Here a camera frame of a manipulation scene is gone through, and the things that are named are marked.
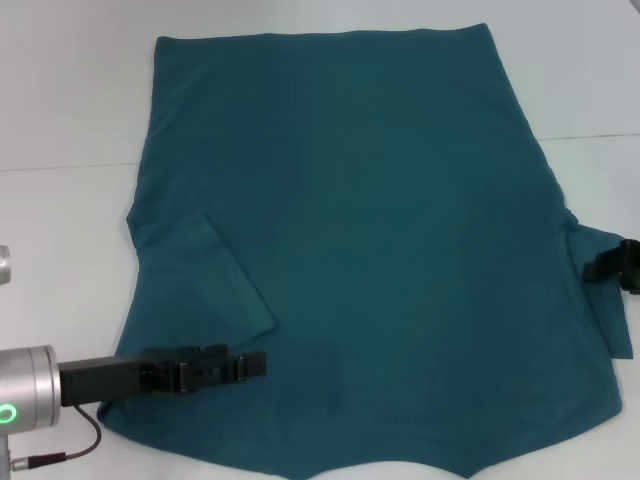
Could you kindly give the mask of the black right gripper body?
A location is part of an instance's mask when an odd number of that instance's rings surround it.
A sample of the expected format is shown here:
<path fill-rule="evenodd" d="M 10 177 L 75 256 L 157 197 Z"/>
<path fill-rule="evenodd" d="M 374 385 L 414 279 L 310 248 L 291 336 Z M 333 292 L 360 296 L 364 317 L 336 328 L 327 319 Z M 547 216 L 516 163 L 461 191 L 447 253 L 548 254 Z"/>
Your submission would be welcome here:
<path fill-rule="evenodd" d="M 620 287 L 632 295 L 640 295 L 640 241 L 623 240 L 620 255 Z"/>

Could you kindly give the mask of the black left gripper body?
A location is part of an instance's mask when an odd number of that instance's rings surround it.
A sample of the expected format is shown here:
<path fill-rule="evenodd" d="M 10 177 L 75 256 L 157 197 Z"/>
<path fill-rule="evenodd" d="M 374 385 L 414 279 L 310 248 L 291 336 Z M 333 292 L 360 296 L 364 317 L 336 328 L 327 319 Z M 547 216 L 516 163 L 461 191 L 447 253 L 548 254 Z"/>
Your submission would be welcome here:
<path fill-rule="evenodd" d="M 59 365 L 61 403 L 84 405 L 141 395 L 184 394 L 242 381 L 242 358 L 224 345 L 145 349 Z"/>

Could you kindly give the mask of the blue-green shirt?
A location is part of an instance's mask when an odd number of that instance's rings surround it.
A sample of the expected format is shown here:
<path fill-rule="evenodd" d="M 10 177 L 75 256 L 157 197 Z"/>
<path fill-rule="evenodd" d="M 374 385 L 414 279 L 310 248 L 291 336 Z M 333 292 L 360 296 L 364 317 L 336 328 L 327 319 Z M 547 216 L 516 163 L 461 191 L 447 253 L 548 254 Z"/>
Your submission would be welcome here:
<path fill-rule="evenodd" d="M 620 413 L 620 288 L 487 26 L 182 40 L 154 55 L 118 350 L 262 351 L 243 385 L 106 403 L 135 442 L 308 480 L 470 477 Z"/>

